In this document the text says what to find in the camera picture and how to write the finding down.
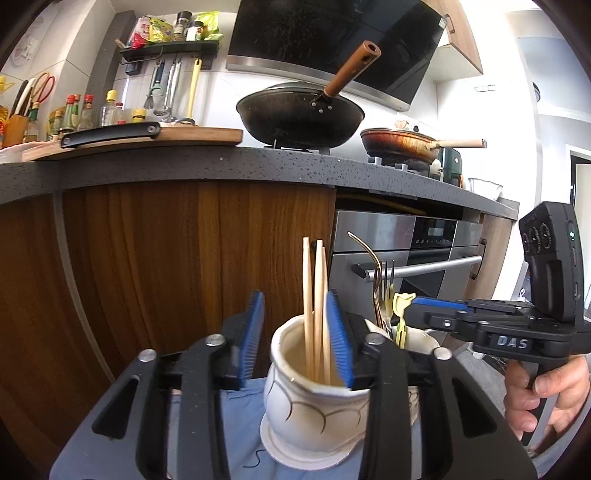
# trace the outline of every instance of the wooden handle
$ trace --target wooden handle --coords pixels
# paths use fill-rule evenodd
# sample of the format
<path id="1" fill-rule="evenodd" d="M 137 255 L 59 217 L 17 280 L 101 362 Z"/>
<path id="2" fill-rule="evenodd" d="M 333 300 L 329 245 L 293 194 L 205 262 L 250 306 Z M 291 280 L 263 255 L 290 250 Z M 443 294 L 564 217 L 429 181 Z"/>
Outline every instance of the wooden handle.
<path id="1" fill-rule="evenodd" d="M 304 238 L 304 259 L 302 269 L 304 290 L 304 342 L 306 344 L 306 376 L 314 380 L 314 319 L 312 318 L 312 261 L 310 238 Z"/>
<path id="2" fill-rule="evenodd" d="M 197 90 L 197 81 L 201 73 L 201 59 L 195 60 L 193 66 L 193 76 L 191 77 L 191 88 L 189 89 L 189 105 L 187 105 L 187 118 L 193 117 L 193 105 L 195 104 L 195 93 Z"/>
<path id="3" fill-rule="evenodd" d="M 320 381 L 322 357 L 322 313 L 324 311 L 324 279 L 322 277 L 322 240 L 316 241 L 316 268 L 314 269 L 314 381 Z"/>
<path id="4" fill-rule="evenodd" d="M 322 365 L 324 367 L 324 383 L 330 385 L 330 333 L 326 315 L 326 294 L 329 290 L 329 277 L 326 271 L 326 249 L 324 247 L 322 247 L 322 276 L 324 279 L 324 285 L 322 287 Z"/>
<path id="5" fill-rule="evenodd" d="M 382 51 L 374 42 L 365 40 L 324 88 L 324 95 L 328 98 L 336 97 L 349 82 L 355 80 L 367 67 L 380 58 L 381 54 Z"/>
<path id="6" fill-rule="evenodd" d="M 438 140 L 432 148 L 486 148 L 488 144 L 484 138 L 478 140 Z"/>

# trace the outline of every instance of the upper cabinet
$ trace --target upper cabinet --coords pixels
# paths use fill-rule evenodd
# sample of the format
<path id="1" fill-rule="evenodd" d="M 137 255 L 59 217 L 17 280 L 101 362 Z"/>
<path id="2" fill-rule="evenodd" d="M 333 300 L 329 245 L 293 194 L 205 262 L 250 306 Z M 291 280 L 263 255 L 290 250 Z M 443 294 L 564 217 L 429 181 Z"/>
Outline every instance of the upper cabinet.
<path id="1" fill-rule="evenodd" d="M 476 40 L 460 1 L 423 1 L 447 20 L 446 32 L 431 60 L 427 76 L 439 83 L 482 75 Z"/>

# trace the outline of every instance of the spice jar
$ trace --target spice jar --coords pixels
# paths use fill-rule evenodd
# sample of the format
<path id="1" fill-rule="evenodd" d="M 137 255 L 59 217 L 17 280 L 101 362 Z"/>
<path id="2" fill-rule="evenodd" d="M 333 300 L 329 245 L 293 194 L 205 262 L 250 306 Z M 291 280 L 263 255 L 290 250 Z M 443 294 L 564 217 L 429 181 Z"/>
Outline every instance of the spice jar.
<path id="1" fill-rule="evenodd" d="M 133 124 L 141 124 L 146 121 L 146 110 L 145 108 L 136 108 L 134 110 L 134 115 L 131 118 L 131 123 Z"/>
<path id="2" fill-rule="evenodd" d="M 205 24 L 203 22 L 195 22 L 192 27 L 187 30 L 187 40 L 196 41 L 203 40 L 203 30 Z"/>
<path id="3" fill-rule="evenodd" d="M 177 22 L 173 28 L 173 41 L 183 41 L 185 39 L 185 33 L 189 28 L 193 14 L 191 12 L 179 12 L 177 14 Z"/>

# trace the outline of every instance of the wooden cutting board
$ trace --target wooden cutting board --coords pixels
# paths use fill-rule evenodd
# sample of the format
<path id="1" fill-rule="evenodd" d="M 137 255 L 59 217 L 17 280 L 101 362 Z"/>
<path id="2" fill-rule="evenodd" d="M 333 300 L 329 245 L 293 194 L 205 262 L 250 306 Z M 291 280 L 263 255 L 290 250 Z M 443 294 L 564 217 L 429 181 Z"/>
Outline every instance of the wooden cutting board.
<path id="1" fill-rule="evenodd" d="M 93 153 L 103 153 L 130 148 L 164 147 L 174 145 L 228 145 L 242 142 L 242 130 L 235 128 L 165 127 L 157 137 L 124 138 L 62 148 L 59 142 L 30 148 L 22 153 L 22 161 L 64 160 Z"/>

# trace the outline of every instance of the spice packet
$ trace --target spice packet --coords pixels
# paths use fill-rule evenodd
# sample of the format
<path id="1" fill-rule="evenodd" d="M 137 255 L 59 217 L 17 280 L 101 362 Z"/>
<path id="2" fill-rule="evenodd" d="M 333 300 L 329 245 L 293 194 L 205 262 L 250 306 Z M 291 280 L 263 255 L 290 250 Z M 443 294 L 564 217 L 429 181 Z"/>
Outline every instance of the spice packet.
<path id="1" fill-rule="evenodd" d="M 148 39 L 151 43 L 162 43 L 172 40 L 173 26 L 165 22 L 161 18 L 150 18 L 150 37 Z"/>

